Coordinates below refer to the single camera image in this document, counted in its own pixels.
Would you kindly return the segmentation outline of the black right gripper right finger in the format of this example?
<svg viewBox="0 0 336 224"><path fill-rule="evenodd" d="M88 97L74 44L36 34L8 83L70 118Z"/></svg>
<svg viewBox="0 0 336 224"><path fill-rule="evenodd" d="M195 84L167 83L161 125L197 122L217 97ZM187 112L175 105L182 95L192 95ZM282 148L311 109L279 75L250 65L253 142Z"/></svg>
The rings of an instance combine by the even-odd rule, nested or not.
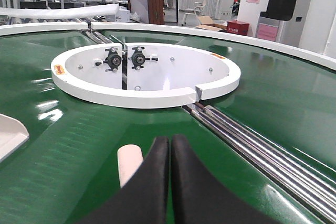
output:
<svg viewBox="0 0 336 224"><path fill-rule="evenodd" d="M276 223L222 185L177 134L171 145L175 223Z"/></svg>

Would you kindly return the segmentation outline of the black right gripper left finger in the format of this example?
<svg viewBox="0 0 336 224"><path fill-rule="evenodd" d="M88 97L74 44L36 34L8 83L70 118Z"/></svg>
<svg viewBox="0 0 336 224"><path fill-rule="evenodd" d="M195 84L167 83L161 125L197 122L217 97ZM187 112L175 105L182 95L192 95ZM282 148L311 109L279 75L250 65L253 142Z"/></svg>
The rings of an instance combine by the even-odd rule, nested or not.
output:
<svg viewBox="0 0 336 224"><path fill-rule="evenodd" d="M79 223L166 223L170 144L154 139L149 153L130 180Z"/></svg>

